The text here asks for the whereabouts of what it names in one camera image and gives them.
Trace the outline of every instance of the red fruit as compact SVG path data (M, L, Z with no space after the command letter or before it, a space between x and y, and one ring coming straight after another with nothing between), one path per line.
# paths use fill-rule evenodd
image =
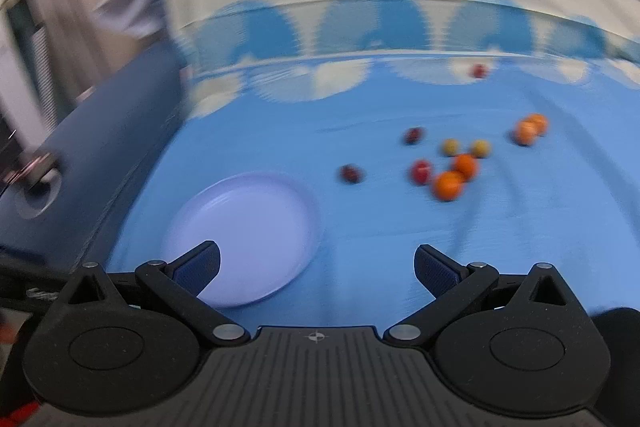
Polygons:
M362 171L355 165L344 165L340 167L340 178L347 183L360 183L362 180Z
M411 179L417 185L426 185L431 178L431 164L426 160L418 160L411 167Z
M471 69L471 76L474 78L485 78L486 74L487 70L484 64L475 64Z
M404 143L407 145L413 145L420 141L422 138L422 127L411 127L406 133L404 133Z
M15 342L15 329L9 324L0 324L0 344L11 345Z

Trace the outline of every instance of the blue patterned fabric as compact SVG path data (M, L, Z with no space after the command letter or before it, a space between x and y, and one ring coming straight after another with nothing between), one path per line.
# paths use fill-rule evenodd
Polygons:
M634 37L626 44L622 56L626 58L626 60L630 60L640 66L640 35Z
M562 57L604 58L607 43L604 32L587 17L562 19L546 42L546 53Z
M218 10L198 29L195 54L202 71L258 60L294 57L298 35L287 15L260 0L243 0Z
M318 55L429 47L429 23L414 0L332 1L316 36Z
M511 0L470 0L446 29L445 49L482 52L497 48L529 55L534 50L530 15Z

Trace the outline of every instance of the orange fruit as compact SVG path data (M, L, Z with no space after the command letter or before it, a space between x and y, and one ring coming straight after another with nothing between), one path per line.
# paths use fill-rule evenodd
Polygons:
M441 201L453 201L465 185L465 179L457 171L443 172L433 182L433 194Z
M538 134L541 136L545 135L546 130L549 129L549 121L542 114L538 114L538 113L530 114L526 118L526 120L535 124L536 128L538 129Z
M513 139L519 145L533 145L538 137L538 126L529 120L521 120L513 130Z
M470 154L459 154L451 163L451 170L462 174L465 182L468 182L478 174L478 160Z

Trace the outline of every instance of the white curtain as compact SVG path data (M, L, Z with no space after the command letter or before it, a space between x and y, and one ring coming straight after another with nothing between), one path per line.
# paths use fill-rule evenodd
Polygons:
M81 0L30 0L30 7L47 29L52 70L70 100L110 74Z

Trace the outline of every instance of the plastic plate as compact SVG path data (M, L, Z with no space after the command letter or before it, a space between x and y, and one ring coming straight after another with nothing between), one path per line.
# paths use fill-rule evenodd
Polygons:
M198 296L213 307L265 298L311 261L322 233L316 198L271 172L246 172L211 185L172 221L163 250L170 262L202 241L220 247L220 273Z

